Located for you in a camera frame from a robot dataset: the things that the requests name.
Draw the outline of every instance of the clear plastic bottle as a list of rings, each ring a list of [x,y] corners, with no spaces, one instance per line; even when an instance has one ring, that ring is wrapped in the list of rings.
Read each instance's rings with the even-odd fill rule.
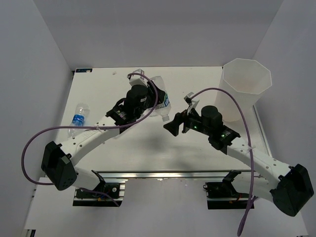
[[[155,113],[157,115],[162,116],[162,121],[164,121],[164,122],[169,121],[169,116],[168,115],[169,115],[169,112],[171,110],[171,105],[170,105],[170,101],[169,101],[169,98],[168,98],[168,94],[167,94],[166,88],[164,86],[163,79],[162,79],[161,76],[156,76],[156,77],[151,78],[151,80],[155,83],[155,85],[160,90],[163,90],[166,93],[165,96],[164,96],[163,102],[156,106]]]
[[[89,112],[90,110],[87,104],[84,104],[84,103],[77,104],[74,118],[70,124],[70,126],[73,126],[74,128],[68,129],[68,137],[75,137],[79,133],[82,132],[82,129],[78,129],[76,127],[83,126],[84,120],[87,118]]]

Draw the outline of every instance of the white tabletop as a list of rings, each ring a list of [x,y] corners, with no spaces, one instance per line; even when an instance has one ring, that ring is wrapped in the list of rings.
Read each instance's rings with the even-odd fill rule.
[[[75,73],[63,125],[69,125],[78,103],[87,103],[90,114],[86,125],[95,124],[109,111],[117,100],[125,97],[130,89],[126,75],[137,68],[96,68],[91,73]],[[207,87],[217,87],[221,77],[221,67],[154,67],[142,68],[148,77],[162,76],[171,103],[170,119],[177,112],[187,108],[184,96],[189,92]],[[212,105],[216,91],[208,91],[199,96],[197,111],[205,105]],[[253,110],[245,113],[250,129],[252,144],[262,151],[259,125]],[[246,137],[242,121],[227,123],[227,126]],[[196,171],[249,169],[240,161],[216,151],[209,144],[207,136],[189,131],[173,137],[163,129],[160,116],[149,117],[128,129],[115,139],[90,152],[79,167],[98,171]],[[67,139],[65,129],[58,133],[57,142]]]
[[[36,191],[25,229],[35,237],[235,237],[244,210],[208,210],[205,181],[132,179],[121,207],[72,206],[75,188]],[[249,212],[242,237],[307,235],[301,213],[290,217],[264,199]]]

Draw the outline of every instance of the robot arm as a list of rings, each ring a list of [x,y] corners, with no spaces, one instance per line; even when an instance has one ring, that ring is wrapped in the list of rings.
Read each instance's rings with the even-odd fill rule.
[[[205,106],[201,116],[195,107],[198,101],[185,97],[189,108],[177,113],[174,120],[163,127],[171,134],[194,130],[208,136],[209,143],[224,154],[234,157],[250,166],[250,149],[253,151],[254,169],[261,175],[255,177],[253,195],[273,202],[283,213],[295,216],[305,203],[314,195],[307,172],[300,164],[295,167],[276,160],[255,148],[250,148],[240,135],[223,124],[222,115],[214,106]],[[209,189],[208,195],[219,197],[222,193],[248,193],[250,188],[249,172],[231,171],[218,189]]]
[[[52,141],[45,146],[41,168],[58,190],[76,186],[102,191],[105,185],[103,178],[93,170],[85,170],[76,165],[101,143],[122,134],[140,118],[146,109],[155,105],[154,86],[158,92],[158,104],[163,102],[165,92],[153,83],[146,83],[141,76],[133,76],[129,83],[132,88],[127,92],[126,98],[120,99],[95,124],[95,126],[100,126],[99,129],[86,130],[60,144]],[[104,126],[117,126],[117,128],[102,129]]]

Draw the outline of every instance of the white plastic container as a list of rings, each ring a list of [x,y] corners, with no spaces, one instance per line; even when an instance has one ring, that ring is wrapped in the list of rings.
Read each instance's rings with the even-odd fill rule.
[[[247,112],[272,86],[271,72],[255,60],[237,58],[224,65],[219,88],[229,92],[243,113]],[[237,121],[241,115],[225,93],[218,91],[214,104],[224,121]]]
[[[79,133],[81,133],[83,130],[78,129],[76,127],[81,127],[84,124],[84,120],[87,118],[89,114],[89,106],[84,103],[79,103],[77,104],[76,110],[75,110],[75,115],[73,117],[73,120],[70,124],[70,126],[73,126],[74,128],[68,129],[68,137],[75,137]]]
[[[161,76],[156,76],[156,77],[151,78],[151,80],[155,83],[155,85],[160,90],[163,90],[166,93],[164,96],[163,102],[156,106],[155,114],[160,115],[162,117],[162,121],[164,122],[169,121],[169,112],[171,110],[171,105],[170,105],[167,91],[164,86],[163,79]]]

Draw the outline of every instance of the white wall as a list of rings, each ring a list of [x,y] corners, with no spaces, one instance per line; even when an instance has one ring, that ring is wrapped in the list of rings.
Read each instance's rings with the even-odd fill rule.
[[[18,237],[34,189],[22,175],[22,149],[37,131],[59,123],[71,71],[32,0],[2,1],[0,32],[0,235]],[[52,138],[42,136],[27,153],[33,178]]]
[[[76,67],[221,66],[252,58],[282,0],[35,0]]]
[[[254,59],[268,67],[273,86],[258,109],[273,155],[305,166],[316,190],[316,1],[285,0]],[[316,198],[302,210],[316,237]]]

